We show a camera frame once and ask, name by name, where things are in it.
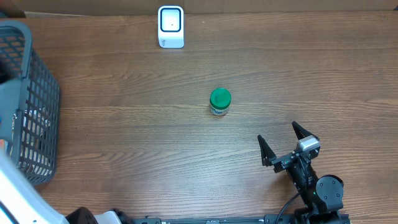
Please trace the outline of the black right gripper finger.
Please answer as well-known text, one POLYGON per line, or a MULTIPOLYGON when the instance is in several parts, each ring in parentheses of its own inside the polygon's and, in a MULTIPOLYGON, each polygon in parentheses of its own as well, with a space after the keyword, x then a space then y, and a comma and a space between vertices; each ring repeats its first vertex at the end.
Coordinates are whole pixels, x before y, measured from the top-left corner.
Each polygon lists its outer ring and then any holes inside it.
POLYGON ((297 136, 298 140, 301 140, 303 138, 313 136, 316 140, 319 140, 319 138, 312 134, 310 131, 307 131, 305 128, 303 128, 301 125, 299 125, 296 121, 292 122, 292 127, 295 131, 295 134, 297 136))
POLYGON ((262 165, 266 167, 272 166, 272 161, 276 160, 277 156, 260 134, 257 136, 257 140, 261 149, 262 165))

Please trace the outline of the green lid jar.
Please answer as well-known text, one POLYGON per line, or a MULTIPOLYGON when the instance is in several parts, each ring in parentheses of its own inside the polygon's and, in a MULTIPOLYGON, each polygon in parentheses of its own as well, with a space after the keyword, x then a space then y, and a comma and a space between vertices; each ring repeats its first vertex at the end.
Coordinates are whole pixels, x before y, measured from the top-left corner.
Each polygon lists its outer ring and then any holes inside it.
POLYGON ((210 95, 209 108, 215 116, 224 116, 229 111, 231 93, 225 88, 215 88, 210 95))

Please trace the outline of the brown bread bag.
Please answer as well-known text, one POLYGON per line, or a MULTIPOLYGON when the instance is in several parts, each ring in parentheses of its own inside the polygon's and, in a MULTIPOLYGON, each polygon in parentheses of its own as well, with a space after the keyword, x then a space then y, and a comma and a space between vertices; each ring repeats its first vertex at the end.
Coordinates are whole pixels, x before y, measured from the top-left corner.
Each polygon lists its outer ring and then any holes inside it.
POLYGON ((52 140, 50 139, 51 122, 44 108, 25 110, 22 122, 21 150, 17 163, 26 174, 50 175, 52 173, 52 140))

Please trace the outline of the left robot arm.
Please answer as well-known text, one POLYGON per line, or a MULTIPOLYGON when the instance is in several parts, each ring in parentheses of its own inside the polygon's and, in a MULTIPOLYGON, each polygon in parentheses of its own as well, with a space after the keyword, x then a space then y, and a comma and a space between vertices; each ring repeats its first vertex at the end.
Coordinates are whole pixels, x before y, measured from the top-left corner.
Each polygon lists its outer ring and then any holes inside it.
POLYGON ((121 224, 116 212, 93 215, 81 207, 65 216, 51 207, 16 169, 10 158, 1 153, 1 224, 121 224))

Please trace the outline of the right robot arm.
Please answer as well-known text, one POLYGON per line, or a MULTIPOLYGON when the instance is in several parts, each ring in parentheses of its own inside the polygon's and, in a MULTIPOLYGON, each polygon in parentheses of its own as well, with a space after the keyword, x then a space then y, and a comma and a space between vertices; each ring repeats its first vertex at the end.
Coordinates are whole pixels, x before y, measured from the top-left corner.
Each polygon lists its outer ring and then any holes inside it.
POLYGON ((320 139, 297 122, 292 127, 298 139, 296 148, 281 157, 276 156, 266 140, 258 135, 262 165, 274 172, 286 171, 297 193, 277 215, 265 215, 264 223, 349 224, 343 208, 344 183, 336 175, 318 177, 311 162, 320 153, 320 139))

